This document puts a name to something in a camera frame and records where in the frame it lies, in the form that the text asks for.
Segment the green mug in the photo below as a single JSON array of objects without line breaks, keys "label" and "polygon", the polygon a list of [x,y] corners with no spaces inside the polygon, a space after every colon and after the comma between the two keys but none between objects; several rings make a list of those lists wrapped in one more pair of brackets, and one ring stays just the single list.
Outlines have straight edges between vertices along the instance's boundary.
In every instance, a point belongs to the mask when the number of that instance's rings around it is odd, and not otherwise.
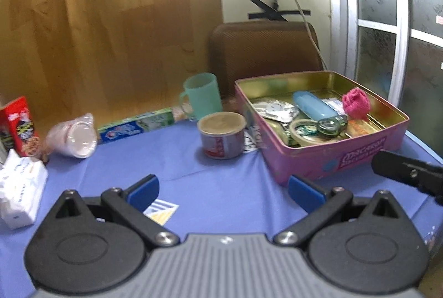
[{"label": "green mug", "polygon": [[192,112],[185,112],[190,119],[200,120],[215,112],[222,112],[222,99],[218,91],[217,77],[212,73],[199,73],[189,77],[184,83],[184,92],[180,93],[179,104],[183,109],[186,96],[192,106]]}]

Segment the light blue bottle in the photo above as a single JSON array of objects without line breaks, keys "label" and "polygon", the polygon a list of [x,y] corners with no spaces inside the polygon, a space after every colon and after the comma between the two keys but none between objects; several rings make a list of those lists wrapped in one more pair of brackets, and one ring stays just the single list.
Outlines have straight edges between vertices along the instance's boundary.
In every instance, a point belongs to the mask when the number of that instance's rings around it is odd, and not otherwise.
[{"label": "light blue bottle", "polygon": [[305,115],[314,121],[338,115],[332,107],[308,91],[294,92],[292,100]]}]

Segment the brown suitcase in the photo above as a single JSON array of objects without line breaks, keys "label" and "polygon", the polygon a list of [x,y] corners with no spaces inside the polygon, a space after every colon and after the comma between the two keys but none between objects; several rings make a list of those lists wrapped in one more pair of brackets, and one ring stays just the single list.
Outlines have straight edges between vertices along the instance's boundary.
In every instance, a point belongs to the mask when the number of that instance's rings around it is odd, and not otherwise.
[{"label": "brown suitcase", "polygon": [[210,37],[209,65],[222,97],[234,96],[238,79],[323,70],[304,23],[282,21],[219,25]]}]

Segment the pink scrunchie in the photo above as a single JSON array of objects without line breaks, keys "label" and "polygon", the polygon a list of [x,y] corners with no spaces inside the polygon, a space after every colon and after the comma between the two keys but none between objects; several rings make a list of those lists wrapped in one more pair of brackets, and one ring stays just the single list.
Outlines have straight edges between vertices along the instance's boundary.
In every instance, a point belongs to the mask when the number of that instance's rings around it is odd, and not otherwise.
[{"label": "pink scrunchie", "polygon": [[371,103],[368,96],[360,88],[350,90],[342,97],[343,110],[355,120],[367,120],[366,116],[371,110]]}]

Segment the table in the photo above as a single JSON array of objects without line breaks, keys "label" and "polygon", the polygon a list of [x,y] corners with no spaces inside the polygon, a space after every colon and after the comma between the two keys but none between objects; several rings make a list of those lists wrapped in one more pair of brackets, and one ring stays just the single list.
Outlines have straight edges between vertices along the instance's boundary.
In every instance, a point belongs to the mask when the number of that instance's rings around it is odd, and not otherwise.
[{"label": "table", "polygon": [[[433,164],[443,161],[416,137],[405,137],[401,154]],[[306,213],[272,180],[260,151],[229,161],[207,158],[200,150],[194,122],[180,122],[98,146],[92,157],[78,160],[51,155],[48,182],[37,222],[11,232],[0,222],[0,297],[25,298],[34,291],[23,253],[49,208],[64,189],[97,196],[110,187],[126,188],[153,173],[160,181],[159,198],[180,207],[166,227],[185,239],[188,233],[256,233],[268,237]],[[317,181],[343,186],[358,196],[390,190],[412,218],[422,237],[437,244],[443,207],[413,187],[372,173],[369,164]]]}]

